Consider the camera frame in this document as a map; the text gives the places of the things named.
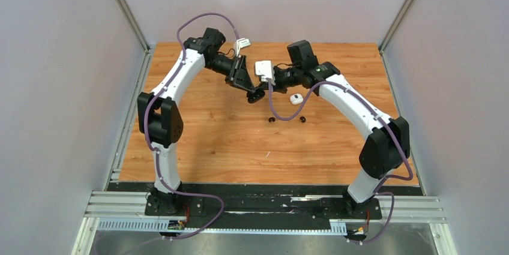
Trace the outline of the black earbud charging case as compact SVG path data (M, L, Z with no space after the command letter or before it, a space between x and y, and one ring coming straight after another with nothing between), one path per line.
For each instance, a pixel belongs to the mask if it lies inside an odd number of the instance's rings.
M265 91L263 89L256 89L254 92L247 92L247 102L249 104L254 104L261 99L263 99L265 96Z

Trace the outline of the white earbud charging case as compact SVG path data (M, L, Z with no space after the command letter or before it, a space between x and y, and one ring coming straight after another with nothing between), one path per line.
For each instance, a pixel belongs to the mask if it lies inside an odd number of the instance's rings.
M304 97L301 94L293 94L289 97L289 101L292 105L300 105L304 101Z

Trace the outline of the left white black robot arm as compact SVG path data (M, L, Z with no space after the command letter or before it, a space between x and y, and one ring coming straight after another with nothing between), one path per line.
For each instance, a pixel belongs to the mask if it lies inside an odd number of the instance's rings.
M253 84L246 57L240 53L251 44L250 40L237 39L231 58L220 51L225 41L225 36L213 28L206 28L201 37L188 38L178 61L163 81L150 93L141 92L137 98L139 130L152 150L157 175L147 198L146 215L178 215L184 207L176 153L184 123L178 106L199 72L207 68L224 75L226 84L247 93L250 104L265 95Z

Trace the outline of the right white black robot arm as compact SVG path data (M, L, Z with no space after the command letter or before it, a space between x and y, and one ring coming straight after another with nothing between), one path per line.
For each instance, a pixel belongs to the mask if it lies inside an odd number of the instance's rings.
M410 167L409 123L403 117L393 118L363 97L330 62L320 63L311 44L306 40L287 47L291 63L279 68L271 61L257 61L255 74L260 87L273 92L285 92L301 85L311 94L333 105L360 132L364 145L359 155L360 171L343 193L340 210L350 217L359 217L367 205L390 178L410 181L414 173ZM394 171L404 165L407 176Z

